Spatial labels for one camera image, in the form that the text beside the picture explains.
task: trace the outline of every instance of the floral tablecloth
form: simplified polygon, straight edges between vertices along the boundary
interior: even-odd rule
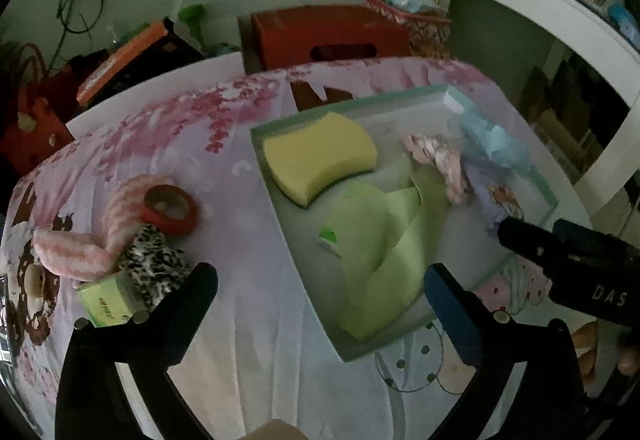
[[[270,418],[297,425],[313,440],[426,438],[446,415],[457,397],[432,384],[439,368],[425,367],[429,380],[420,391],[398,391],[389,382],[394,375],[387,373],[383,354],[341,363],[310,308],[279,234],[249,134],[252,126],[296,112],[291,81],[346,90],[354,97],[449,83],[525,140],[536,162],[550,159],[496,84],[476,68],[420,58],[301,65],[212,83],[76,140],[21,179],[0,250],[0,272],[9,274],[20,333],[15,383],[44,437],[53,438],[65,351],[73,322],[84,312],[71,280],[54,275],[46,279],[44,308],[35,316],[26,311],[22,280],[36,259],[33,228],[90,232],[116,187],[142,173],[171,176],[200,204],[198,230],[180,248],[190,263],[212,263],[220,276],[218,296],[187,356],[170,370],[214,438],[238,438]],[[554,177],[547,178],[552,186],[557,180],[567,189],[553,165],[546,171]],[[570,192],[565,215],[588,225]],[[532,272],[527,289],[535,292],[536,302],[544,286],[542,276]],[[491,308],[512,303],[503,276],[482,287],[480,295]],[[432,334],[424,338],[423,353],[442,346],[442,339],[435,348],[428,346],[440,336],[434,332],[437,328],[423,331]],[[444,347],[437,354],[441,366]],[[498,422],[499,413],[492,427]]]

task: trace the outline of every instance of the green cloth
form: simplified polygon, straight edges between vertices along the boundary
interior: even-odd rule
[[[347,278],[348,306],[339,323],[359,340],[414,302],[437,251],[449,207],[444,179],[424,166],[411,179],[415,187],[391,193],[351,182],[332,215]]]

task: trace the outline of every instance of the white shelf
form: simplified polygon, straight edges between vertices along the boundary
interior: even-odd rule
[[[640,54],[577,0],[494,0],[541,26],[587,61],[631,106],[640,92]]]

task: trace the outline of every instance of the red tape roll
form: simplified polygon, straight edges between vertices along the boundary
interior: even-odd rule
[[[146,192],[142,220],[168,236],[184,236],[196,226],[198,206],[175,185],[157,185]]]

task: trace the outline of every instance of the sponge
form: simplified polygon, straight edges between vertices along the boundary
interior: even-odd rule
[[[263,149],[278,187],[302,207],[336,180],[372,170],[378,158],[367,132],[333,112],[302,130],[265,139]]]

